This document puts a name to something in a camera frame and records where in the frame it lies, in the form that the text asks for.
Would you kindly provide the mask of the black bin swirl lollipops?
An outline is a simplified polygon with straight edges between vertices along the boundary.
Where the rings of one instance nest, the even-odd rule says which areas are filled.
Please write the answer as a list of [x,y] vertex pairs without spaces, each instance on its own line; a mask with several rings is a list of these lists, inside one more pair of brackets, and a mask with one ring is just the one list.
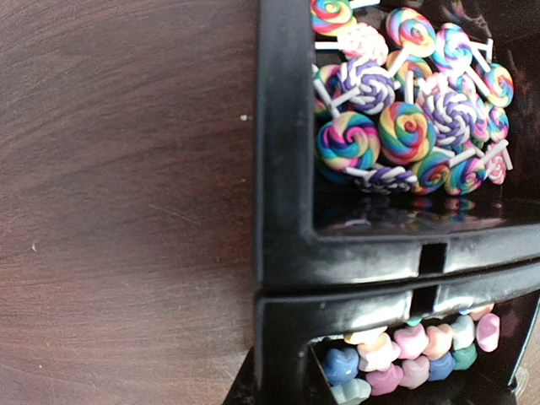
[[256,92],[257,282],[323,289],[505,270],[539,260],[539,4],[424,1],[422,14],[493,35],[516,82],[505,182],[416,196],[397,169],[336,175],[316,161],[314,56],[303,1],[259,6]]

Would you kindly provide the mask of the black bin star candies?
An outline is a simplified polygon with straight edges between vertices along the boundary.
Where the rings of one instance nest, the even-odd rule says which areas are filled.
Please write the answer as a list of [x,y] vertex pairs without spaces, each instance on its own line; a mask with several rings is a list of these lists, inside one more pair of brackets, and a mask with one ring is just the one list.
[[539,319],[528,266],[350,294],[266,296],[228,404],[513,404]]

